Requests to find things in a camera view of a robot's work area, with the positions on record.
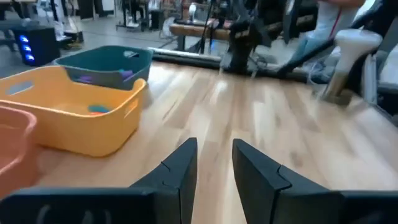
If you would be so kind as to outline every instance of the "teal object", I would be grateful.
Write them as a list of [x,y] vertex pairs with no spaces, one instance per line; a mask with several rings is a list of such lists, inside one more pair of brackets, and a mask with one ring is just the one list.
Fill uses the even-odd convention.
[[105,106],[103,105],[89,105],[88,106],[88,111],[90,112],[97,112],[97,113],[107,113],[110,110],[107,109]]
[[63,66],[75,82],[131,90],[138,78],[148,80],[152,54],[147,49],[107,45],[55,59],[54,64]]

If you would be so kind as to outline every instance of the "person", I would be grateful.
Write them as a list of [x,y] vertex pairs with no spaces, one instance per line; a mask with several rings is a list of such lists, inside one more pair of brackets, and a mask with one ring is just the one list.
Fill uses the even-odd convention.
[[126,4],[126,9],[130,10],[134,23],[137,23],[137,12],[139,13],[140,19],[144,18],[144,10],[140,7],[139,0],[129,0],[129,2],[124,3]]
[[[11,6],[14,8],[15,12],[18,16],[23,19],[24,14],[22,13],[21,4],[19,2],[15,2],[15,0],[11,1]],[[9,9],[10,3],[0,3],[0,21],[6,20],[6,11]]]
[[[351,25],[359,8],[365,0],[317,0],[318,20],[315,30],[306,33],[300,40],[298,48],[291,60],[301,57],[329,38],[334,37],[338,31]],[[333,49],[318,54],[307,62],[303,68],[310,72],[313,62],[331,53]]]

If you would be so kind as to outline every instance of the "cable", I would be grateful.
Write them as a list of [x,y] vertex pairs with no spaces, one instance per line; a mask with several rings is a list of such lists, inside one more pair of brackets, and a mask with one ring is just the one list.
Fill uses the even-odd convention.
[[176,40],[177,40],[177,38],[174,37],[174,38],[172,38],[171,40],[167,41],[166,43],[162,44],[162,45],[161,45],[160,47],[158,47],[158,48],[162,49],[162,48],[166,47],[167,45],[171,44],[172,42],[174,42],[174,41],[176,41]]
[[203,33],[201,34],[200,44],[195,49],[196,52],[198,52],[200,50],[200,46],[202,45],[202,43],[206,43],[205,34],[206,34],[207,22],[209,21],[212,7],[213,7],[213,1],[210,2],[210,7],[209,7],[209,10],[207,11],[207,18],[206,18],[206,22],[205,22],[205,27],[203,28]]
[[323,66],[322,69],[321,69],[321,71],[322,71],[322,74],[324,74],[324,71],[325,71],[325,68],[326,68],[326,65],[324,64],[324,61],[325,61],[329,56],[330,56],[330,55],[325,55],[325,56],[321,57],[320,59],[318,59],[318,60],[312,62],[313,64],[312,64],[311,69],[310,69],[310,71],[309,71],[309,73],[308,73],[307,84],[309,84],[309,85],[311,85],[311,86],[317,86],[317,85],[318,85],[316,82],[314,82],[314,81],[312,80],[313,72],[315,71],[315,67],[316,67],[317,65],[320,64],[321,66]]
[[266,63],[268,64],[267,59],[265,58],[265,56],[259,54],[256,52],[256,48],[253,49],[253,55],[255,55],[257,57],[257,61],[258,62],[262,62],[262,63]]

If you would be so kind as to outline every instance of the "plastic basin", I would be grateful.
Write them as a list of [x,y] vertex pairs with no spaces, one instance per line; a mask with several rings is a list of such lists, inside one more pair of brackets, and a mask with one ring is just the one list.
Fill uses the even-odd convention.
[[145,85],[138,79],[129,91],[104,88],[71,81],[61,66],[40,67],[0,80],[0,104],[37,117],[38,144],[106,156],[138,128]]
[[36,117],[0,106],[0,198],[37,180],[39,148],[32,141]]
[[151,62],[151,50],[112,45],[54,60],[75,82],[120,90],[131,90],[138,78],[148,80]]

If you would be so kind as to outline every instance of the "table leg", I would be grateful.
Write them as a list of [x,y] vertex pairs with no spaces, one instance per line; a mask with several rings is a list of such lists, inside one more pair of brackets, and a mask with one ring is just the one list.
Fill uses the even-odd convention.
[[148,2],[145,3],[145,23],[147,25],[147,28],[149,27],[149,6],[148,6]]
[[205,44],[206,44],[206,39],[203,38],[200,40],[200,53],[204,54],[205,53]]
[[34,3],[27,3],[27,11],[26,11],[26,13],[27,13],[27,17],[29,17],[31,19],[33,19],[34,15],[35,15],[33,7],[35,7]]
[[117,4],[117,0],[113,1],[113,14],[115,17],[118,16],[118,13],[116,12],[118,10],[118,4]]
[[180,35],[177,37],[177,50],[185,51],[185,36]]
[[31,14],[33,9],[29,10],[29,8],[31,8],[31,7],[32,6],[28,5],[28,3],[26,3],[26,2],[21,3],[22,15],[24,18],[30,18],[33,15],[33,14]]

